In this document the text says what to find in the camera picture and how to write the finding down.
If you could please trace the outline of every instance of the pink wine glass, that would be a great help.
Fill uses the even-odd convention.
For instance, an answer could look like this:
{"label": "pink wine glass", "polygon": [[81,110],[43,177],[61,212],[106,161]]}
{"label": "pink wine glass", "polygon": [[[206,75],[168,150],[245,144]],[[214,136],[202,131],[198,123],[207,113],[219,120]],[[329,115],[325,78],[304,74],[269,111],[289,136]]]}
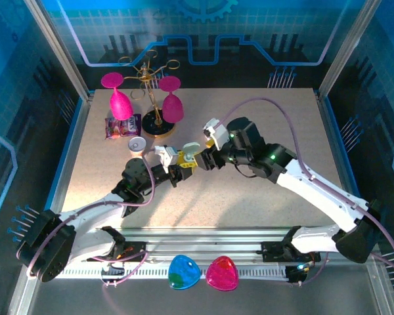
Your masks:
{"label": "pink wine glass", "polygon": [[100,82],[107,89],[114,89],[114,94],[110,99],[110,108],[114,118],[117,120],[129,119],[133,115],[131,101],[127,95],[117,90],[117,87],[124,82],[122,74],[110,72],[104,75]]}
{"label": "pink wine glass", "polygon": [[177,123],[184,118],[183,103],[178,96],[172,94],[180,86],[181,80],[172,75],[164,77],[159,81],[159,88],[165,92],[169,92],[169,95],[165,97],[164,103],[162,104],[162,114],[164,120],[168,123]]}

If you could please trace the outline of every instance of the metal frame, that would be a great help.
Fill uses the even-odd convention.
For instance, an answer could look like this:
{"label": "metal frame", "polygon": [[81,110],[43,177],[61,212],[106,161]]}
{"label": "metal frame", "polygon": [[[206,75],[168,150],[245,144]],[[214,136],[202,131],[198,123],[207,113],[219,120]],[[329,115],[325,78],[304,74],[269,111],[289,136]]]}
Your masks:
{"label": "metal frame", "polygon": [[[67,191],[70,175],[76,160],[77,149],[79,148],[83,129],[86,124],[89,111],[90,100],[89,91],[76,68],[72,58],[68,54],[63,42],[59,39],[56,30],[42,5],[36,0],[24,0],[33,17],[38,23],[45,38],[49,42],[56,57],[62,64],[70,81],[83,99],[79,117],[73,123],[76,124],[73,137],[70,141],[68,154],[64,161],[56,192],[51,204],[51,209],[59,212],[62,209],[64,196]],[[357,19],[351,27],[343,45],[328,70],[322,82],[319,93],[321,98],[325,98],[330,92],[333,84],[348,61],[353,49],[355,49],[367,25],[371,21],[381,0],[367,0],[362,7]],[[208,229],[208,228],[187,228],[187,229],[129,229],[122,230],[128,234],[129,240],[146,240],[149,242],[148,249],[151,250],[150,263],[168,263],[178,253],[187,253],[197,262],[204,263],[212,261],[220,254],[230,256],[237,265],[257,266],[261,264],[261,256],[255,254],[254,249],[262,241],[278,241],[287,233],[288,229]],[[330,266],[355,265],[344,259],[338,253],[331,253]],[[372,288],[376,296],[377,304],[382,314],[394,314],[394,292],[389,283],[389,278],[385,267],[374,259],[370,259],[366,264],[370,275]],[[35,291],[38,288],[38,281],[26,277],[26,267],[22,268],[16,289],[14,290],[8,314],[27,314]]]}
{"label": "metal frame", "polygon": [[362,9],[359,11],[356,20],[353,22],[349,33],[341,44],[335,59],[331,63],[330,69],[328,69],[318,89],[321,98],[327,97],[328,93],[331,91],[334,83],[352,55],[352,52],[359,44],[365,29],[374,17],[376,9],[380,6],[381,1],[382,0],[366,0]]}
{"label": "metal frame", "polygon": [[394,289],[387,268],[375,258],[372,258],[372,264],[367,268],[380,313],[394,314]]}
{"label": "metal frame", "polygon": [[317,100],[318,109],[324,128],[327,134],[328,142],[330,143],[331,152],[334,161],[336,162],[337,172],[340,178],[342,187],[351,194],[360,197],[361,193],[356,185],[355,176],[352,172],[349,158],[344,150],[343,141],[341,139],[337,121],[332,115],[331,104],[328,98],[319,98],[318,91],[315,91],[315,98]]}
{"label": "metal frame", "polygon": [[[86,125],[86,119],[89,113],[90,106],[90,102],[83,101],[81,103],[81,108],[79,110],[79,116],[77,117],[77,120],[72,122],[75,124],[73,136],[68,147],[66,158],[64,159],[61,174],[56,175],[59,176],[59,178],[50,206],[50,208],[55,213],[61,212],[64,198],[66,197],[68,184],[74,168],[74,162],[76,161],[77,150],[80,146],[80,141]],[[28,313],[31,300],[33,298],[35,290],[37,289],[37,285],[38,281],[36,279],[28,279],[28,277],[26,276],[26,267],[23,266],[22,270],[20,271],[16,287],[14,288],[12,300],[9,305],[8,315],[19,315]]]}
{"label": "metal frame", "polygon": [[[58,275],[58,279],[95,279],[95,280],[117,280],[122,279],[124,276],[130,274],[138,262],[125,262],[122,265],[114,265],[118,268],[123,268],[123,274],[120,274],[119,270],[108,270],[106,274],[102,274],[102,269],[106,269],[108,264],[105,262],[84,262],[70,268],[65,268],[64,271]],[[200,279],[206,278],[209,265],[198,265],[201,276]],[[288,281],[286,277],[285,266],[236,266],[238,271],[239,280],[269,280],[269,281],[280,281],[284,284]],[[130,279],[161,279],[166,280],[169,274],[169,264],[152,264],[145,263],[142,265],[137,272],[135,272]]]}
{"label": "metal frame", "polygon": [[61,63],[61,66],[66,72],[69,80],[72,82],[77,93],[82,100],[88,100],[89,90],[86,86],[86,83],[83,80],[63,41],[60,40],[53,23],[48,17],[48,14],[45,13],[46,10],[44,9],[44,6],[40,1],[36,0],[24,0],[24,2],[30,10],[33,18],[37,22],[39,28],[43,32],[45,39],[51,46],[51,49],[53,50],[58,61]]}

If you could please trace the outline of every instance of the yellow part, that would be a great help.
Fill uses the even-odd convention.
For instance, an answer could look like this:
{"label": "yellow part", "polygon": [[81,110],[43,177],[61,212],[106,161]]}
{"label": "yellow part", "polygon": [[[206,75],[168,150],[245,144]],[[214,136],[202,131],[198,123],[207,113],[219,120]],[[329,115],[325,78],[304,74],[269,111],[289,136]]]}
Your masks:
{"label": "yellow part", "polygon": [[215,141],[213,139],[210,139],[206,142],[206,147],[211,148],[215,144]]}
{"label": "yellow part", "polygon": [[178,151],[178,161],[177,165],[181,166],[184,169],[188,169],[189,167],[194,168],[197,166],[197,163],[195,161],[193,162],[187,162],[184,160],[184,152],[183,151]]}

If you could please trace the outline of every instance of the gear graphic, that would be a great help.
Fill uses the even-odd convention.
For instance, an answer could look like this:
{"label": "gear graphic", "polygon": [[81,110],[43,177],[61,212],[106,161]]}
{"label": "gear graphic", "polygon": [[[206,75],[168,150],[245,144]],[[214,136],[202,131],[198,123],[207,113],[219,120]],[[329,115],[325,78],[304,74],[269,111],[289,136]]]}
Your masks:
{"label": "gear graphic", "polygon": [[0,17],[12,31],[16,31],[22,25],[26,10],[23,0],[0,0]]}
{"label": "gear graphic", "polygon": [[231,7],[237,4],[238,0],[175,0],[174,3],[177,12],[185,18],[191,18],[193,22],[200,20],[203,23],[223,18],[224,14],[230,13]]}

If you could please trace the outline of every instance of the round black base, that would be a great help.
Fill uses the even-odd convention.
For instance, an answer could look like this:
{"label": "round black base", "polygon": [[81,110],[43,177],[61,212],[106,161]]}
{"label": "round black base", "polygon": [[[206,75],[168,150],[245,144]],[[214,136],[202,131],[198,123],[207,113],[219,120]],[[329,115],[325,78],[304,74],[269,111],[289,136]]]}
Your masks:
{"label": "round black base", "polygon": [[150,137],[166,137],[173,131],[173,128],[175,127],[174,123],[168,123],[164,121],[162,110],[159,110],[159,114],[162,118],[161,125],[155,124],[156,114],[154,110],[143,116],[142,130]]}

